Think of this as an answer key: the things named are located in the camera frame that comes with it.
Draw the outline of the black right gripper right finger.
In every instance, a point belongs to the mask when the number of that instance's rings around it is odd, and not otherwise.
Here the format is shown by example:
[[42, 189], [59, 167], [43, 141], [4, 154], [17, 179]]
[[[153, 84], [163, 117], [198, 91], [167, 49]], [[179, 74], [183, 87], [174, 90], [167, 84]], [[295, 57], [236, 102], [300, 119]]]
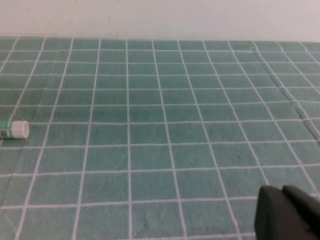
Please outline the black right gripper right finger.
[[293, 185], [284, 185], [282, 192], [293, 204], [304, 223], [304, 229], [315, 240], [320, 239], [320, 202]]

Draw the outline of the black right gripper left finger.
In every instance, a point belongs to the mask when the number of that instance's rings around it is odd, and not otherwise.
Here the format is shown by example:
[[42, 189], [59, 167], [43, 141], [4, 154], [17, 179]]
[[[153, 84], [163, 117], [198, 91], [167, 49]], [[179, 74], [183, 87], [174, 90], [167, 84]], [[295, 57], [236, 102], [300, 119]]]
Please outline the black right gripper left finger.
[[257, 240], [312, 240], [313, 230], [304, 219], [313, 197], [295, 186], [282, 190], [262, 186], [254, 218]]

